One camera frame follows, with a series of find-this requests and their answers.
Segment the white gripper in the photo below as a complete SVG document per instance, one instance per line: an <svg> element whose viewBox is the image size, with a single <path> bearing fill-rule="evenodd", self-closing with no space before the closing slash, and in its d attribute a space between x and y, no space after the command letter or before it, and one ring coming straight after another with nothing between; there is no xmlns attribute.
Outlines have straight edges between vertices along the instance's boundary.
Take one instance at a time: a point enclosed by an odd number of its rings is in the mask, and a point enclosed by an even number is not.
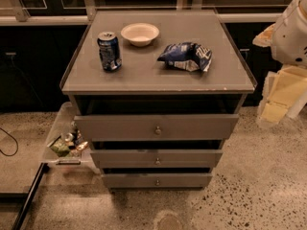
<svg viewBox="0 0 307 230"><path fill-rule="evenodd" d="M307 67L283 65L269 72L257 110L258 126L275 126L284 117L294 119L307 104Z"/></svg>

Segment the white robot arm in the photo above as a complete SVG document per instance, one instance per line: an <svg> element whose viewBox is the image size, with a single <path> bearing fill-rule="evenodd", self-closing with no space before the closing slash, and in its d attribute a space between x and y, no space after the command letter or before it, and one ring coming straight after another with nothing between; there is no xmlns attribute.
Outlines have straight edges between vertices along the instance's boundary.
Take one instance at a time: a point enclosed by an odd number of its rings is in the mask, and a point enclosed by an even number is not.
<svg viewBox="0 0 307 230"><path fill-rule="evenodd" d="M306 105L307 0L293 0L276 22L252 43L270 47L272 58L282 64L265 78L258 111L260 127L277 125L285 116L295 118Z"/></svg>

